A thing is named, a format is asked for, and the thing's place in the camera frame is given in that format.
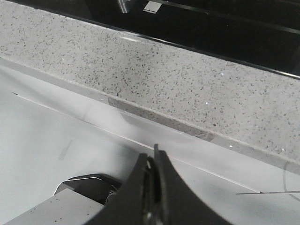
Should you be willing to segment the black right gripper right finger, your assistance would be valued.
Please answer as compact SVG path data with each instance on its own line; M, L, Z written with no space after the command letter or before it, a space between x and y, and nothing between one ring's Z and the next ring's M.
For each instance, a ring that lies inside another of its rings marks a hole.
M159 184L160 220L163 225L229 225L184 182L167 153L154 145L156 179Z

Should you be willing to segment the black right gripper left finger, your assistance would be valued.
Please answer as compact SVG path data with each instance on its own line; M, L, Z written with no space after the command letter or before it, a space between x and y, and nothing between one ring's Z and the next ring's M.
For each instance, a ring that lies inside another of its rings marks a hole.
M87 225L140 225L143 222L143 187L147 155L142 153L116 196Z

